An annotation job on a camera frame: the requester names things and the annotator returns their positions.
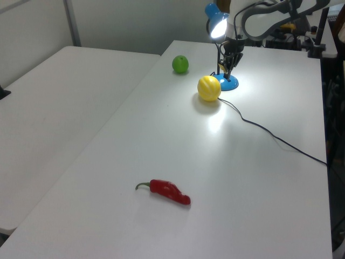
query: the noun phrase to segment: green apple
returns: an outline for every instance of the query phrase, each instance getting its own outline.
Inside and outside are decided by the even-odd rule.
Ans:
[[[189,63],[185,56],[179,55],[172,61],[172,67],[174,71],[178,74],[186,73]]]

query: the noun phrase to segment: black cable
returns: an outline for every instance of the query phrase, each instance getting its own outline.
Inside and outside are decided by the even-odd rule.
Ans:
[[[240,10],[233,18],[233,28],[235,30],[235,39],[238,40],[238,37],[237,37],[237,30],[236,30],[236,17],[243,11],[249,9],[250,7],[253,7],[254,5],[256,5],[257,3],[254,3],[254,4],[251,4],[251,5],[248,5],[247,7],[243,8],[242,10]]]
[[[293,145],[289,144],[289,143],[286,142],[285,140],[283,140],[283,139],[277,137],[276,135],[274,135],[271,131],[269,131],[268,129],[266,129],[264,126],[262,126],[262,125],[260,125],[260,124],[257,124],[257,123],[255,123],[255,122],[252,122],[252,121],[250,121],[250,120],[244,119],[243,116],[242,116],[242,114],[241,114],[241,112],[240,112],[240,111],[235,107],[235,105],[232,104],[231,102],[226,101],[226,100],[223,100],[223,99],[221,99],[221,98],[218,98],[218,100],[220,100],[220,101],[222,101],[222,102],[228,104],[228,105],[229,105],[230,107],[232,107],[235,111],[237,111],[237,113],[241,116],[241,119],[242,119],[244,122],[249,123],[249,124],[253,124],[253,125],[255,125],[255,126],[258,126],[259,128],[262,128],[263,130],[265,130],[266,132],[268,132],[272,137],[274,137],[274,138],[280,140],[281,142],[287,144],[289,147],[291,147],[291,148],[297,150],[298,152],[300,152],[301,154],[306,155],[307,157],[309,157],[309,158],[311,158],[311,159],[314,159],[315,161],[317,161],[317,162],[319,162],[319,163],[322,163],[322,164],[324,164],[324,165],[327,166],[327,163],[325,163],[325,162],[323,162],[323,161],[321,161],[321,160],[319,160],[319,159],[317,159],[317,158],[315,158],[315,157],[313,157],[313,156],[311,156],[311,155],[308,155],[307,153],[303,152],[302,150],[300,150],[300,149],[294,147]]]
[[[208,19],[206,22],[206,32],[209,36],[211,36],[210,30],[209,30],[209,25],[210,25],[210,19]]]
[[[289,39],[291,39],[291,37],[294,37],[293,35],[290,35],[286,40],[285,42],[288,42]]]
[[[215,43],[215,45],[216,45],[218,51],[219,51],[223,56],[225,56],[225,55],[223,54],[223,52],[222,52],[222,45],[218,46],[217,43]]]
[[[304,35],[304,37],[307,37],[307,38],[309,38],[309,39],[310,39],[310,41],[311,41],[311,42],[313,42],[313,41],[312,41],[312,39],[311,39],[311,38],[310,38],[309,36],[307,36],[307,35]]]
[[[267,6],[267,7],[271,7],[271,6],[273,6],[273,5],[275,5],[275,4],[277,4],[277,3],[272,3],[272,4],[270,4],[270,3],[266,3],[266,2],[262,2],[262,3],[260,3],[261,5],[265,5],[265,6]]]

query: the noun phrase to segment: yellow lemon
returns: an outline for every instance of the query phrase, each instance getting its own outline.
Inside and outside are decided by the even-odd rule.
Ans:
[[[220,83],[213,76],[204,76],[199,80],[198,92],[205,101],[215,101],[220,96]]]

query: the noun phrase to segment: white table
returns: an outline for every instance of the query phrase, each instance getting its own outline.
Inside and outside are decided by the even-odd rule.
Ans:
[[[0,101],[0,233],[10,234],[138,85],[158,55],[66,47]]]
[[[319,60],[246,47],[221,98],[325,161]],[[189,73],[174,74],[185,55]],[[174,41],[0,248],[0,258],[331,258],[326,167],[198,98],[211,44]],[[174,182],[183,206],[137,191]]]

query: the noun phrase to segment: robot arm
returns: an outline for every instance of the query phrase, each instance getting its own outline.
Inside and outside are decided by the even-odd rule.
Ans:
[[[224,58],[220,66],[228,80],[242,57],[245,39],[262,40],[287,22],[345,0],[232,0],[227,19]]]

